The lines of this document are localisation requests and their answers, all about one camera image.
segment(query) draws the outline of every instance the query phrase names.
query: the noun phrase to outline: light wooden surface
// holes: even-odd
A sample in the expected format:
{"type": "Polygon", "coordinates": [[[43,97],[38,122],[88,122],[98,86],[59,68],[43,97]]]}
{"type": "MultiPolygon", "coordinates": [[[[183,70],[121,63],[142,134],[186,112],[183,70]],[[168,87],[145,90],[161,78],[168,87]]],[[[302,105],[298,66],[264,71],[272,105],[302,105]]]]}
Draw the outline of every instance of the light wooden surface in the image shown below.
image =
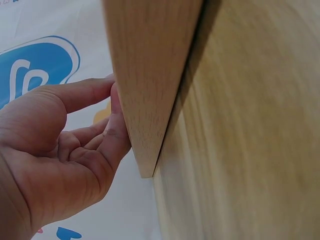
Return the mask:
{"type": "Polygon", "coordinates": [[[320,1],[217,5],[154,175],[163,239],[318,240],[320,1]]]}
{"type": "Polygon", "coordinates": [[[202,0],[102,0],[125,122],[152,177],[202,0]]]}

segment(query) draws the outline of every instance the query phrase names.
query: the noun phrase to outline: blue print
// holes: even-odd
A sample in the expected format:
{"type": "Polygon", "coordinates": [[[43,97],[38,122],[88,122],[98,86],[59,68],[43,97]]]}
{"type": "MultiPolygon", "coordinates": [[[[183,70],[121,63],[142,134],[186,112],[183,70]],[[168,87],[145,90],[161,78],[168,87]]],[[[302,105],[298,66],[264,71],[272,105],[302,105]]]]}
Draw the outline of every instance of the blue print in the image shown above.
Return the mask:
{"type": "Polygon", "coordinates": [[[0,54],[0,109],[41,86],[65,84],[79,69],[75,46],[58,36],[27,42],[0,54]]]}
{"type": "Polygon", "coordinates": [[[63,227],[58,227],[58,231],[56,232],[56,236],[60,240],[71,240],[71,239],[80,239],[80,238],[82,238],[80,233],[65,229],[63,227]]]}

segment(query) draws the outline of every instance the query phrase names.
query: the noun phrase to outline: wood grain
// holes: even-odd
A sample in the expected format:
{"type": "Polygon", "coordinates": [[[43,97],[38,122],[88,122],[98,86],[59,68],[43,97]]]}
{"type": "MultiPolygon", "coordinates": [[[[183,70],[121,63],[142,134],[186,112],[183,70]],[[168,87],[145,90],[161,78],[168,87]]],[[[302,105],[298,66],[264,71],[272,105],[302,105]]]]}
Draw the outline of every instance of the wood grain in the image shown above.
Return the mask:
{"type": "Polygon", "coordinates": [[[133,152],[152,177],[202,0],[102,1],[133,152]]]}
{"type": "Polygon", "coordinates": [[[319,12],[205,3],[154,175],[163,239],[320,239],[319,12]]]}

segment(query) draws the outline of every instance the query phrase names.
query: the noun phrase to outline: wooden panel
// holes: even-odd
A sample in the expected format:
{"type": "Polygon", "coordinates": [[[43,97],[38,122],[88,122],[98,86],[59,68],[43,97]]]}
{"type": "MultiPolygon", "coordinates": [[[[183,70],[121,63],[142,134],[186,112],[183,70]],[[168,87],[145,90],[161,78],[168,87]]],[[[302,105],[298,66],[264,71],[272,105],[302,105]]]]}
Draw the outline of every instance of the wooden panel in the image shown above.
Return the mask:
{"type": "Polygon", "coordinates": [[[113,70],[140,174],[152,177],[202,0],[103,0],[113,70]]]}
{"type": "Polygon", "coordinates": [[[154,175],[163,239],[320,239],[319,12],[207,1],[154,175]]]}

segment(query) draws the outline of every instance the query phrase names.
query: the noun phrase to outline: wooden edge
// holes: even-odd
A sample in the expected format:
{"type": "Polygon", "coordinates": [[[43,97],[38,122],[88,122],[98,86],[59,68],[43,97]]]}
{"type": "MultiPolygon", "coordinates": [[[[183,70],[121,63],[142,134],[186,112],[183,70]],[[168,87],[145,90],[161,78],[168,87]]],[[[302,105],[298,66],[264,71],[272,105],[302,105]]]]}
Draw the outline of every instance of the wooden edge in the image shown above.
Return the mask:
{"type": "Polygon", "coordinates": [[[133,152],[153,176],[202,0],[102,0],[133,152]]]}

